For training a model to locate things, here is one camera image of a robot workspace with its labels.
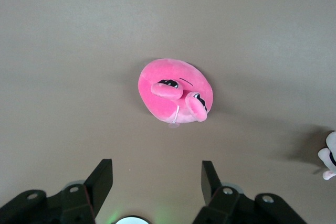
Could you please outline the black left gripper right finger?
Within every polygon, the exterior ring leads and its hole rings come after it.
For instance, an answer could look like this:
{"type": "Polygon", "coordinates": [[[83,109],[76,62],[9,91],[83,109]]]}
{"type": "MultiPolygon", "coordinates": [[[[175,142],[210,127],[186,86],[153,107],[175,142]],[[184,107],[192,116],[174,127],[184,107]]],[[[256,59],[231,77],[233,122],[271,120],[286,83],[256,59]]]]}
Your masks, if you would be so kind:
{"type": "Polygon", "coordinates": [[[239,186],[222,183],[211,161],[202,161],[201,188],[205,206],[194,223],[306,223],[278,195],[250,199],[239,186]]]}

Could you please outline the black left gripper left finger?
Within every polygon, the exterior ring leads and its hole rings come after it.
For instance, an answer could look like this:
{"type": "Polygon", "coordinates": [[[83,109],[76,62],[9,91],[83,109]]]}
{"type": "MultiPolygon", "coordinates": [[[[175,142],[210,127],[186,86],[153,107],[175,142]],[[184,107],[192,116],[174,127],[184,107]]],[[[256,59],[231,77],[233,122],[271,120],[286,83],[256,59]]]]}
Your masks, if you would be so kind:
{"type": "Polygon", "coordinates": [[[1,223],[95,223],[112,188],[112,160],[103,159],[84,183],[48,197],[27,190],[1,207],[1,223]]]}

